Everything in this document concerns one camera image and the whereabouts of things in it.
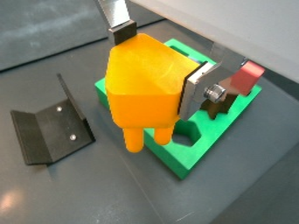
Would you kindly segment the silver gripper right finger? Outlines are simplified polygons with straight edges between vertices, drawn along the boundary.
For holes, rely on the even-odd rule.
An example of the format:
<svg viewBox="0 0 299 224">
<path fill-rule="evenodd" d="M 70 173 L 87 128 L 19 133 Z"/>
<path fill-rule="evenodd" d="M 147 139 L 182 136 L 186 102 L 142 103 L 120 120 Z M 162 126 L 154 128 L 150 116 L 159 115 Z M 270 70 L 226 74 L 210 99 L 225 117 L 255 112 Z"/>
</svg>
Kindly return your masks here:
<svg viewBox="0 0 299 224">
<path fill-rule="evenodd" d="M 205 61 L 183 81 L 178 108 L 178 114 L 183 120 L 191 118 L 206 100 L 214 103 L 221 101 L 227 91 L 221 82 L 241 69 L 246 59 L 243 55 L 219 43 L 215 43 L 211 48 L 210 58 L 215 60 L 215 63 Z"/>
</svg>

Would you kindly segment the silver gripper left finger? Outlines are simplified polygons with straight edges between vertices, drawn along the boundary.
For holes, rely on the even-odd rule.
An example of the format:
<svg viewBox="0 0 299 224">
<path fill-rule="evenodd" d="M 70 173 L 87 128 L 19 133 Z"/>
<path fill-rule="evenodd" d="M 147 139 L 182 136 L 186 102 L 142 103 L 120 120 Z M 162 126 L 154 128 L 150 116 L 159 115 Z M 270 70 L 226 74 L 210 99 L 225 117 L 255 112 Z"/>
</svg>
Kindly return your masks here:
<svg viewBox="0 0 299 224">
<path fill-rule="evenodd" d="M 136 35 L 136 22 L 131 19 L 126 0 L 94 0 L 107 24 L 107 35 L 116 46 Z"/>
</svg>

